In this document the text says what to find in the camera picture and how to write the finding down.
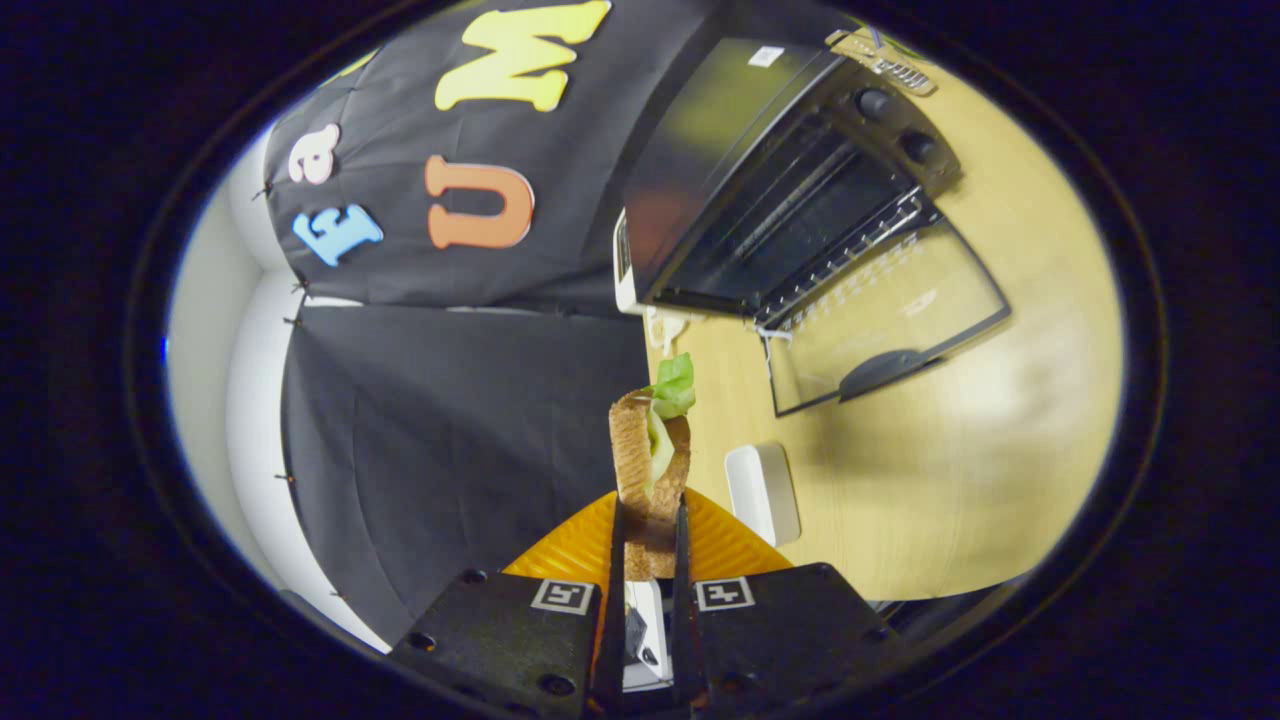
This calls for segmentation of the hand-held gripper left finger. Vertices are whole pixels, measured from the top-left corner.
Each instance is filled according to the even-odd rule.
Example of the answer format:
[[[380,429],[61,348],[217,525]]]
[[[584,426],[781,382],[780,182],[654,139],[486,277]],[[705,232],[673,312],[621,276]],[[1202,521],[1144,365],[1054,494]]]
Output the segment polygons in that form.
[[[612,492],[506,571],[463,570],[394,644],[390,661],[492,714],[620,716],[623,536]]]

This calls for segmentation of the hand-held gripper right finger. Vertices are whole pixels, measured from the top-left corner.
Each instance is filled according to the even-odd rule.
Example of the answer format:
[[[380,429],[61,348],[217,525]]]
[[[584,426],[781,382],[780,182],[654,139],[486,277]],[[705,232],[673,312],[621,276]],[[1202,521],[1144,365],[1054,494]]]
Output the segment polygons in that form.
[[[905,653],[827,562],[794,565],[695,491],[680,502],[672,698],[690,716],[771,716],[858,688]]]

